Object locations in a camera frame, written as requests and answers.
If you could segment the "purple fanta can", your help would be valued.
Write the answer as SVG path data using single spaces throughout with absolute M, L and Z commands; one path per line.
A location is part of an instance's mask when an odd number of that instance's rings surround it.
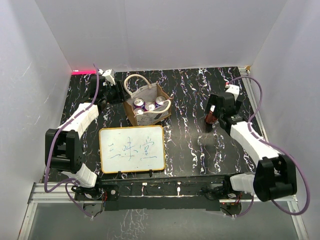
M 155 103 L 154 102 L 147 102 L 146 104 L 145 104 L 145 106 L 144 106 L 144 110 L 146 111 L 146 112 L 152 112 L 152 111 L 154 111 L 156 109 L 156 105 L 155 105 Z
M 137 97 L 137 98 L 135 98 L 134 99 L 134 101 L 133 101 L 133 106 L 135 107 L 135 108 L 144 108 L 145 107 L 145 104 L 146 104 L 146 102 L 144 101 L 144 99 L 143 98 L 141 98 L 141 97 Z
M 166 100 L 167 99 L 164 96 L 158 96 L 155 99 L 154 104 L 158 108 L 158 107 L 162 106 L 164 104 L 164 101 L 166 101 Z

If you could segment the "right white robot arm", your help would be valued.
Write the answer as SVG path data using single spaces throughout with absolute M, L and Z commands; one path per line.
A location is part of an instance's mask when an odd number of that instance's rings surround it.
M 254 174 L 235 173 L 224 180 L 223 194 L 233 199 L 240 192 L 256 195 L 262 202 L 296 194 L 297 177 L 294 162 L 285 154 L 263 142 L 251 124 L 238 114 L 242 101 L 230 92 L 211 94 L 206 106 L 208 118 L 248 153 L 256 165 Z

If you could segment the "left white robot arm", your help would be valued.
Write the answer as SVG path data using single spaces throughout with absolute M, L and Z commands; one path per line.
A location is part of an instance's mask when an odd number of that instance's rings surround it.
M 106 104 L 123 103 L 129 94 L 123 82 L 112 75 L 95 74 L 89 81 L 89 89 L 75 112 L 58 128 L 50 128 L 45 133 L 44 182 L 48 182 L 50 170 L 55 169 L 67 176 L 65 183 L 86 188 L 86 194 L 97 200 L 104 188 L 96 183 L 97 174 L 84 163 L 81 137 Z

